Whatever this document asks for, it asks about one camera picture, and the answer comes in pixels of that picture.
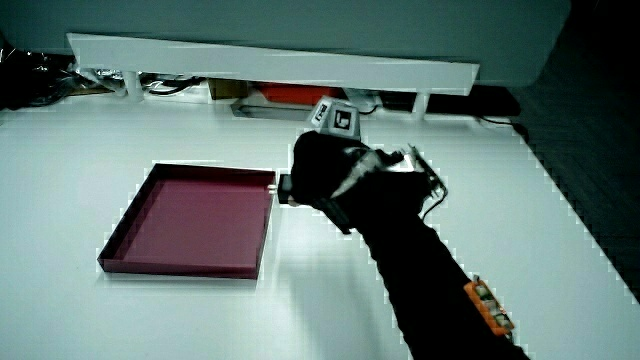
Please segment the person's right hand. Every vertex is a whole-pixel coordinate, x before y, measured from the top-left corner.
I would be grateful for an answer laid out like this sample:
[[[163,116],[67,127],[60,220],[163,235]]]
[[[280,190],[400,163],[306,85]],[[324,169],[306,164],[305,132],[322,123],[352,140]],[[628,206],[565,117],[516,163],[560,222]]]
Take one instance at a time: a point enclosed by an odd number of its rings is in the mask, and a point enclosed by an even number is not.
[[[360,112],[352,103],[324,96],[307,118],[312,129],[293,149],[290,187],[280,189],[281,202],[309,205],[344,234],[355,227],[346,196],[367,180],[385,174],[415,172],[415,157],[406,151],[386,153],[362,142]]]

